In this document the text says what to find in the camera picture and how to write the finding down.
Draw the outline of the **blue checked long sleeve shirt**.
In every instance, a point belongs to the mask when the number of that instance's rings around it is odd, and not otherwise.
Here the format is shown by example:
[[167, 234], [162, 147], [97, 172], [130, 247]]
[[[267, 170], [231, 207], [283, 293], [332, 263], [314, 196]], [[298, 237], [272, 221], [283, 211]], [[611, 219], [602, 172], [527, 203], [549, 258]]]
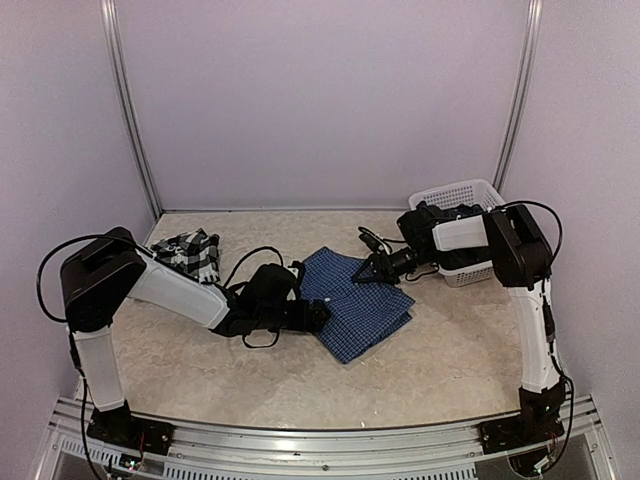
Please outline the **blue checked long sleeve shirt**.
[[321, 300], [329, 309], [331, 317], [317, 337], [340, 363], [362, 356], [412, 319], [415, 300], [400, 288], [352, 281], [361, 259], [323, 247], [303, 264], [302, 297]]

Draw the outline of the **white plastic laundry basket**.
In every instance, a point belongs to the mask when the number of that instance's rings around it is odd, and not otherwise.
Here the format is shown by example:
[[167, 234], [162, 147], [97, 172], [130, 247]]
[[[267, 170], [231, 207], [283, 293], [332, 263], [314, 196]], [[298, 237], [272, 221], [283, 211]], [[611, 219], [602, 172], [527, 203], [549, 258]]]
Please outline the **white plastic laundry basket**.
[[[441, 225], [434, 228], [433, 239], [436, 252], [439, 254], [487, 247], [482, 215], [504, 203], [494, 187], [483, 179], [460, 181], [413, 193], [408, 199], [410, 209], [415, 210], [422, 201], [441, 210], [459, 205], [479, 205], [482, 208], [479, 215], [456, 218], [452, 221], [452, 226]], [[470, 265], [463, 267], [448, 267], [442, 260], [439, 260], [438, 264], [439, 274], [452, 288], [488, 280], [494, 276], [491, 258], [474, 260]]]

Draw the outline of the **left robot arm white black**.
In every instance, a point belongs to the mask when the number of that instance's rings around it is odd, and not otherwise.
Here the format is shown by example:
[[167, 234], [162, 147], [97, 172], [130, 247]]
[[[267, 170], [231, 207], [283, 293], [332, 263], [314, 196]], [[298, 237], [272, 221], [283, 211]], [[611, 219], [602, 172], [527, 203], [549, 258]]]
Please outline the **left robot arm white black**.
[[79, 361], [94, 412], [90, 434], [133, 443], [141, 424], [125, 399], [112, 341], [113, 317], [125, 299], [181, 315], [223, 337], [258, 330], [320, 332], [331, 317], [323, 301], [301, 293], [305, 267], [264, 264], [247, 282], [206, 285], [160, 261], [123, 227], [92, 236], [60, 267], [72, 351]]

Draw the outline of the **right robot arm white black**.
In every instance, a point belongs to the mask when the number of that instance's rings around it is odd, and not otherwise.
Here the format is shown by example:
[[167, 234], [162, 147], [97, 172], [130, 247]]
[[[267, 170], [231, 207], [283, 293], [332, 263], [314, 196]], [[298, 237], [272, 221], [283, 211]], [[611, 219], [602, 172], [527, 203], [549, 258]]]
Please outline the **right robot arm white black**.
[[370, 255], [352, 275], [355, 284], [398, 284], [419, 267], [488, 261], [515, 308], [522, 350], [520, 413], [511, 426], [523, 444], [554, 425], [565, 398], [555, 355], [551, 267], [557, 252], [523, 202], [485, 210], [479, 205], [442, 209], [420, 202], [401, 215], [402, 249], [366, 227], [359, 238]]

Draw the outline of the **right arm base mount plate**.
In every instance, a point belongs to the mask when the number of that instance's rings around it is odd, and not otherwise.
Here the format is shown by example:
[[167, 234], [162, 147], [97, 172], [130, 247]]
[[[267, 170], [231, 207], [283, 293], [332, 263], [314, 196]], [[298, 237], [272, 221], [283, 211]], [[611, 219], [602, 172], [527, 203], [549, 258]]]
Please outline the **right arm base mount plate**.
[[559, 419], [541, 426], [527, 426], [520, 415], [514, 415], [483, 421], [478, 425], [478, 432], [483, 453], [488, 455], [562, 437], [565, 429]]

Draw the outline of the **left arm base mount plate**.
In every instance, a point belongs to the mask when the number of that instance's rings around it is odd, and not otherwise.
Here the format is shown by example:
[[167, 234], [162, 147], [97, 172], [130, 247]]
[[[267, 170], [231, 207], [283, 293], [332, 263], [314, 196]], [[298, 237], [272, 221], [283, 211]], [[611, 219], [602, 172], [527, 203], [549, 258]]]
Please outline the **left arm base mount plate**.
[[175, 426], [162, 421], [131, 416], [127, 419], [94, 417], [87, 427], [91, 439], [109, 445], [167, 456], [172, 444]]

